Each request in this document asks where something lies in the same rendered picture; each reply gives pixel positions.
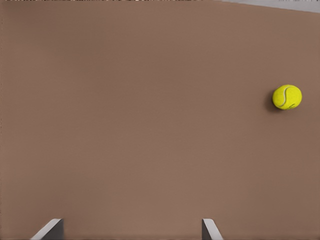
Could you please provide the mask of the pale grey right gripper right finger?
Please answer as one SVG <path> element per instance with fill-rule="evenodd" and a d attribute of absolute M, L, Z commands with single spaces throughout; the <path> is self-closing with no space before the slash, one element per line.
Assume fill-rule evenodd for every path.
<path fill-rule="evenodd" d="M 202 219 L 201 240 L 224 240 L 213 219 Z"/>

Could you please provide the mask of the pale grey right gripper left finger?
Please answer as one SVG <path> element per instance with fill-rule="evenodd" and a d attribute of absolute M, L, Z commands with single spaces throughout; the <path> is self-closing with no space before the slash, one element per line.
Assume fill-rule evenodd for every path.
<path fill-rule="evenodd" d="M 50 220 L 30 240 L 64 240 L 64 219 Z"/>

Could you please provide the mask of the yellow tennis ball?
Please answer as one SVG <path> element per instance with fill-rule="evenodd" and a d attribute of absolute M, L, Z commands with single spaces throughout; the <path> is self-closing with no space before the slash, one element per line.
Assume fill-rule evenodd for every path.
<path fill-rule="evenodd" d="M 280 110 L 291 110 L 302 102 L 302 91 L 295 85 L 282 85 L 272 94 L 273 105 Z"/>

